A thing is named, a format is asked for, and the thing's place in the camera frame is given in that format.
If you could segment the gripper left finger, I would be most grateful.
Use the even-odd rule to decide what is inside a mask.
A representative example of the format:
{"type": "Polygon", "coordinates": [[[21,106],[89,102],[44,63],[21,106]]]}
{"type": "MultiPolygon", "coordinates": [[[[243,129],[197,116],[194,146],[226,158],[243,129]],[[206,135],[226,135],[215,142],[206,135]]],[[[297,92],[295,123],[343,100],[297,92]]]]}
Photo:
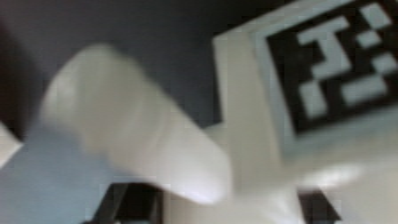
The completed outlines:
{"type": "Polygon", "coordinates": [[[163,224],[163,191],[146,183],[114,183],[87,224],[163,224]]]}

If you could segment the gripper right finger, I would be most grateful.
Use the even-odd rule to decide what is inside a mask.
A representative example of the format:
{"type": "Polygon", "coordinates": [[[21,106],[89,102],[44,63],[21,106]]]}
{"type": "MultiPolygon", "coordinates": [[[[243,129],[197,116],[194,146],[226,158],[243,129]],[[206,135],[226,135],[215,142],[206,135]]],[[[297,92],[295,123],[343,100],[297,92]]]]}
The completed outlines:
{"type": "Polygon", "coordinates": [[[341,216],[320,190],[297,193],[306,224],[336,224],[341,216]]]}

